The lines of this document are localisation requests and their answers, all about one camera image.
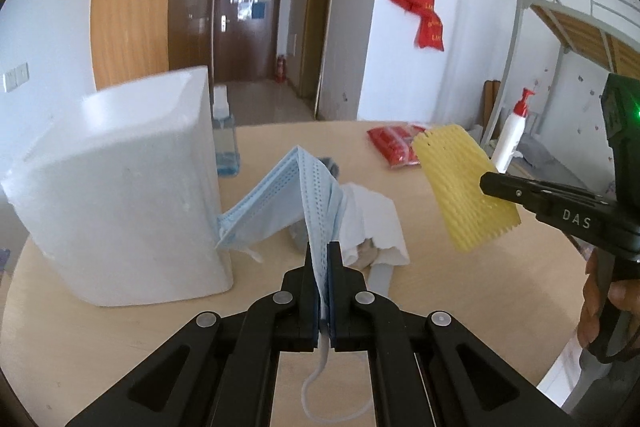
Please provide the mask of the double wall socket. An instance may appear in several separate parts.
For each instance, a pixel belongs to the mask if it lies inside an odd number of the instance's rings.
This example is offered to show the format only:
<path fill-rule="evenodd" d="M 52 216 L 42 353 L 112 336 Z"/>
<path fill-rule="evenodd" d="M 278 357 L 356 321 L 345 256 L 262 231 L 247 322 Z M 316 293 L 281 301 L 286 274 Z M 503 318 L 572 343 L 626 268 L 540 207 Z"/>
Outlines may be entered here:
<path fill-rule="evenodd" d="M 2 75 L 2 89 L 4 92 L 9 93 L 13 90 L 21 87 L 22 84 L 29 80 L 28 64 L 20 64 L 10 70 L 7 70 Z"/>

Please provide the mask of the blue spray bottle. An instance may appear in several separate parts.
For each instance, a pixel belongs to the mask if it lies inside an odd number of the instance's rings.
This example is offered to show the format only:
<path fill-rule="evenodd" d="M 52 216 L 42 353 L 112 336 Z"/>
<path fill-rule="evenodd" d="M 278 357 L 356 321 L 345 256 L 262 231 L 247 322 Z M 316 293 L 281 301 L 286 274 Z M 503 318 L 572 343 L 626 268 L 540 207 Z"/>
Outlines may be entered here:
<path fill-rule="evenodd" d="M 241 167 L 240 153 L 225 84 L 214 86 L 212 117 L 218 176 L 237 176 Z"/>

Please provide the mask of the red hanging bags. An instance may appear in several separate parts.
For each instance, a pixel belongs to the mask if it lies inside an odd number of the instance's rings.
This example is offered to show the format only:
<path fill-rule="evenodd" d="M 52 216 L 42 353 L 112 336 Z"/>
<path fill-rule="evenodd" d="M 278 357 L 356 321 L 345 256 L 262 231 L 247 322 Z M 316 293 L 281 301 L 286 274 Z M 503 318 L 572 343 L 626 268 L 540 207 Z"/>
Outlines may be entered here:
<path fill-rule="evenodd" d="M 419 19 L 416 46 L 444 52 L 444 28 L 435 11 L 435 0 L 390 0 L 405 12 Z"/>

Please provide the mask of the white foam box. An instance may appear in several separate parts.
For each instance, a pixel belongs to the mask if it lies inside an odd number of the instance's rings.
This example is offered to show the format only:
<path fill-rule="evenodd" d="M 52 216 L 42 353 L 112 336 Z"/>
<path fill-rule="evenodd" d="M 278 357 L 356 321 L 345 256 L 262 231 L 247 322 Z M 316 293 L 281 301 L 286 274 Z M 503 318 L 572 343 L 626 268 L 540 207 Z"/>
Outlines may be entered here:
<path fill-rule="evenodd" d="M 121 84 L 72 106 L 2 187 L 49 265 L 99 307 L 228 291 L 208 72 Z"/>

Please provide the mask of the blue surgical face mask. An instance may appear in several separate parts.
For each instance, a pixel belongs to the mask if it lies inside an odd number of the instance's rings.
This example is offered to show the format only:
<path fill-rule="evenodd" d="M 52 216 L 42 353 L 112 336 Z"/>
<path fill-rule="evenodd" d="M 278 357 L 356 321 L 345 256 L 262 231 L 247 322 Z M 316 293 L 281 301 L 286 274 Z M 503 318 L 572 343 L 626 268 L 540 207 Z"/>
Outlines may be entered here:
<path fill-rule="evenodd" d="M 217 219 L 218 251 L 244 251 L 255 260 L 250 246 L 274 233 L 302 222 L 310 247 L 314 288 L 320 299 L 320 362 L 303 382 L 300 402 L 306 416 L 320 425 L 352 421 L 366 413 L 373 403 L 347 416 L 324 418 L 311 413 L 308 390 L 326 367 L 329 355 L 329 243 L 336 242 L 344 215 L 345 201 L 340 184 L 323 162 L 303 147 L 293 147 L 239 204 Z"/>

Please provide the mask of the white lotion pump bottle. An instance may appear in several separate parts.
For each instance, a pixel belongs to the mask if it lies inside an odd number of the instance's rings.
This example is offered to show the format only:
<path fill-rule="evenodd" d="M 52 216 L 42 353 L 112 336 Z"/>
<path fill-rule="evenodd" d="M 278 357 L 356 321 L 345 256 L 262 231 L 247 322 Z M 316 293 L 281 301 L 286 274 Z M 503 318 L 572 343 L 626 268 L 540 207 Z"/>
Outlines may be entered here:
<path fill-rule="evenodd" d="M 514 105 L 512 113 L 506 118 L 494 153 L 491 156 L 491 161 L 498 173 L 506 173 L 506 170 L 508 170 L 526 128 L 528 99 L 534 94 L 533 90 L 524 88 L 521 98 Z"/>

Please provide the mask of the green white plastic bag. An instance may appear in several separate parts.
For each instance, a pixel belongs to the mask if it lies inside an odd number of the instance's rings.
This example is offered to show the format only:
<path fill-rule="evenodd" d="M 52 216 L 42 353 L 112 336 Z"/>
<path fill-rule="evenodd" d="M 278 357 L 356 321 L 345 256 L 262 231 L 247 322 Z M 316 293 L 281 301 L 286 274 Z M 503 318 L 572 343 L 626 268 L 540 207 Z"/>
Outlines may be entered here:
<path fill-rule="evenodd" d="M 366 269 L 373 265 L 379 254 L 380 250 L 372 239 L 367 239 L 357 247 L 357 260 L 352 266 L 358 270 Z"/>

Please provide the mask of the white foam stick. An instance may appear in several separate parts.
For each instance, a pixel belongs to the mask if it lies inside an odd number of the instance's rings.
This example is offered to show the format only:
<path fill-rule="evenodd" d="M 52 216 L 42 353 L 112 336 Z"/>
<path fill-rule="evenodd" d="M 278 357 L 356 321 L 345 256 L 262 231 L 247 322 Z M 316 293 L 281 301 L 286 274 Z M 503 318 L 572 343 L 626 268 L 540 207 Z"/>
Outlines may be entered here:
<path fill-rule="evenodd" d="M 367 279 L 368 291 L 387 297 L 390 293 L 390 283 L 394 274 L 394 266 L 386 263 L 371 265 Z"/>

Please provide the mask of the dark brown entrance door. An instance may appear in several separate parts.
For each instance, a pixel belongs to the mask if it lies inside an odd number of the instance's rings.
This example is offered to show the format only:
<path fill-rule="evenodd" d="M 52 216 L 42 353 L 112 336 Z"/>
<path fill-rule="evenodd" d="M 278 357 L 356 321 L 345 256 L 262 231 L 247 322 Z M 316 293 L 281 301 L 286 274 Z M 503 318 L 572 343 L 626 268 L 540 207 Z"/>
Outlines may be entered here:
<path fill-rule="evenodd" d="M 214 0 L 216 83 L 274 75 L 281 0 Z"/>

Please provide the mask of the red snack packet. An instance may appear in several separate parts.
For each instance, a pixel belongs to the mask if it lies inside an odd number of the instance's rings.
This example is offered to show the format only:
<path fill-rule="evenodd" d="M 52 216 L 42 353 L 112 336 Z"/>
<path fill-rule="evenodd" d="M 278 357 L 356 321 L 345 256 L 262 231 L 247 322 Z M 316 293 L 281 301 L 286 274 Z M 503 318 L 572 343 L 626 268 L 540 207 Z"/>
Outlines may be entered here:
<path fill-rule="evenodd" d="M 427 127 L 422 124 L 386 124 L 369 129 L 367 135 L 390 168 L 399 168 L 420 164 L 412 142 L 426 130 Z"/>

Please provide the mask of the yellow foam net sleeve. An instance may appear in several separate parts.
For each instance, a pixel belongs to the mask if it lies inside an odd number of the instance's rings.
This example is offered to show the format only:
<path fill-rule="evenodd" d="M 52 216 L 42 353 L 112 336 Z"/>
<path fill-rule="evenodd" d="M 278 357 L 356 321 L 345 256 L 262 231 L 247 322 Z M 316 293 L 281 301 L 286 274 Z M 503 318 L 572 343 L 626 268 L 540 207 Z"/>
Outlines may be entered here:
<path fill-rule="evenodd" d="M 480 178 L 496 168 L 457 124 L 427 129 L 411 147 L 430 182 L 454 247 L 468 253 L 521 224 L 513 202 L 487 196 Z"/>

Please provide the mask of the brown side door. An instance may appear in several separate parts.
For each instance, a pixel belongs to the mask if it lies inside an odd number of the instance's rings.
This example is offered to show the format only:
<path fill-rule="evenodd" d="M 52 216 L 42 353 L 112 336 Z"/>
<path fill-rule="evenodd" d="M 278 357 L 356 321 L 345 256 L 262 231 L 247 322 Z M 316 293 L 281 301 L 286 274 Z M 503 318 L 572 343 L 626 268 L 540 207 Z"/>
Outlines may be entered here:
<path fill-rule="evenodd" d="M 332 0 L 306 1 L 298 92 L 314 118 L 319 112 L 331 8 Z"/>

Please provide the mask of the red fire extinguisher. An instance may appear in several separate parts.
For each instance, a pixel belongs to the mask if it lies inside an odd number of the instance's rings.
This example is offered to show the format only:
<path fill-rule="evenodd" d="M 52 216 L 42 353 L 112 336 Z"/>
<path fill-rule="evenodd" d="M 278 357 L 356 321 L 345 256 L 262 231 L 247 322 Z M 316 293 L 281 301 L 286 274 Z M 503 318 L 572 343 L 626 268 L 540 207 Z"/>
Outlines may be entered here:
<path fill-rule="evenodd" d="M 288 76 L 286 75 L 286 56 L 279 54 L 276 60 L 276 68 L 274 69 L 274 80 L 277 83 L 284 83 Z"/>

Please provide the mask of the metal bunk bed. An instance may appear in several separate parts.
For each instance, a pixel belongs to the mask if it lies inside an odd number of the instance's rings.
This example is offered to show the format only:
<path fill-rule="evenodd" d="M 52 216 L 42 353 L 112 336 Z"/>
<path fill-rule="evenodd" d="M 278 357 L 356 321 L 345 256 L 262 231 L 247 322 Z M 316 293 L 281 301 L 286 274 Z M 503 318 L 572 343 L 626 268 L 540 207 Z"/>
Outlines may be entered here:
<path fill-rule="evenodd" d="M 516 0 L 506 66 L 484 127 L 488 143 L 523 88 L 526 131 L 592 188 L 614 178 L 601 95 L 611 72 L 639 75 L 639 5 L 627 0 Z"/>

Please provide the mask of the white paper tissue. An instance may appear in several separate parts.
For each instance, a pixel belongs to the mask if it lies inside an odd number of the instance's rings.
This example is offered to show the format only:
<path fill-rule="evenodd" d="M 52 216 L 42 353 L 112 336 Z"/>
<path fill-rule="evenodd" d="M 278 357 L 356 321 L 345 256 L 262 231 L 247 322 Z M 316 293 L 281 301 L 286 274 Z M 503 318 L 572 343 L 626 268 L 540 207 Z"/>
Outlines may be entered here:
<path fill-rule="evenodd" d="M 338 243 L 343 265 L 353 268 L 357 247 L 367 239 L 380 250 L 374 265 L 408 265 L 410 258 L 394 202 L 355 183 L 342 184 L 341 189 L 345 209 Z"/>

